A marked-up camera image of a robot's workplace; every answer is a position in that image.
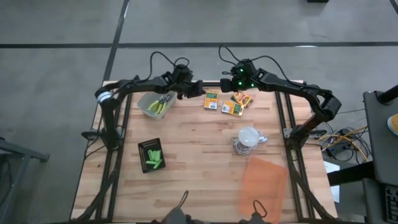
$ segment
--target butcher block tabletop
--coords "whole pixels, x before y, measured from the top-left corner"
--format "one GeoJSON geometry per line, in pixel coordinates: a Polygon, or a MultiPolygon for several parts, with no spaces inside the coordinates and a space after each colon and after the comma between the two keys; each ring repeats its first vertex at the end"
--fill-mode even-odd
{"type": "MultiPolygon", "coordinates": [[[[177,206],[186,190],[189,190],[189,196],[182,210],[193,219],[212,222],[248,220],[250,216],[239,214],[239,190],[248,160],[256,157],[287,167],[275,93],[255,89],[245,91],[254,102],[245,108],[242,116],[234,116],[221,113],[222,103],[230,100],[232,93],[222,93],[217,87],[205,90],[219,91],[217,110],[204,109],[204,95],[184,98],[176,100],[161,120],[151,119],[137,108],[137,102],[145,93],[133,94],[114,206],[114,222],[161,221],[177,206]],[[233,151],[231,136],[237,136],[238,131],[245,126],[255,127],[269,140],[260,143],[248,156],[239,156],[233,151]],[[166,167],[143,174],[137,144],[155,138],[160,138],[166,167]]],[[[291,99],[296,122],[302,124],[312,115],[310,106],[304,98],[291,96],[291,99]]],[[[283,104],[289,126],[284,101],[283,104]]],[[[124,105],[119,117],[120,124],[123,112],[124,105]]],[[[100,116],[101,110],[98,108],[93,128],[97,128],[100,116]]],[[[87,154],[102,145],[101,141],[97,141],[87,150],[87,154]]],[[[324,208],[337,217],[319,147],[305,145],[302,152],[311,191],[324,208]]],[[[105,157],[106,149],[103,148],[85,160],[71,218],[82,214],[98,193],[105,157]]],[[[280,221],[294,222],[297,216],[290,178],[285,186],[280,221]]],[[[104,201],[104,216],[108,210],[109,192],[104,201]]],[[[306,217],[305,199],[301,191],[300,198],[306,217]]]]}

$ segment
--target concrete floor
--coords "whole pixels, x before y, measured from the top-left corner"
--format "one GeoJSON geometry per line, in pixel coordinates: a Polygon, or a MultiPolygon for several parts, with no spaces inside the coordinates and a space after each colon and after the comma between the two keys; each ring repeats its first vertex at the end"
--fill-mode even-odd
{"type": "MultiPolygon", "coordinates": [[[[2,0],[0,44],[111,43],[123,0],[2,0]]],[[[398,15],[388,0],[131,0],[120,43],[396,41],[398,15]]],[[[196,79],[217,80],[228,64],[216,48],[119,49],[111,80],[146,77],[149,55],[187,57],[196,79]]],[[[234,48],[239,58],[271,55],[293,80],[333,90],[341,111],[363,108],[364,91],[398,83],[398,47],[234,48]]],[[[110,49],[0,49],[0,136],[51,154],[33,161],[18,193],[13,223],[66,221],[110,49]]],[[[280,74],[270,61],[256,65],[280,74]]],[[[154,75],[171,67],[154,59],[154,75]]],[[[340,128],[364,112],[331,121],[340,128]]],[[[353,124],[358,128],[365,120],[353,124]]]]}

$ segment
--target metal stand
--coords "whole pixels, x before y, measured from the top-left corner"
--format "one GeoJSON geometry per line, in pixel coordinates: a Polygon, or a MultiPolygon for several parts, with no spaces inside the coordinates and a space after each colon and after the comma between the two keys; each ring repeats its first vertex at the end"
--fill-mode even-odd
{"type": "Polygon", "coordinates": [[[38,159],[40,162],[47,162],[50,155],[42,154],[31,149],[17,146],[15,144],[7,142],[4,139],[0,139],[0,150],[6,151],[3,156],[14,155],[22,159],[22,164],[17,171],[16,176],[13,178],[13,182],[11,183],[11,189],[6,196],[4,204],[0,208],[0,223],[9,223],[9,214],[17,195],[18,186],[21,183],[22,178],[24,177],[30,159],[34,158],[38,159]]]}

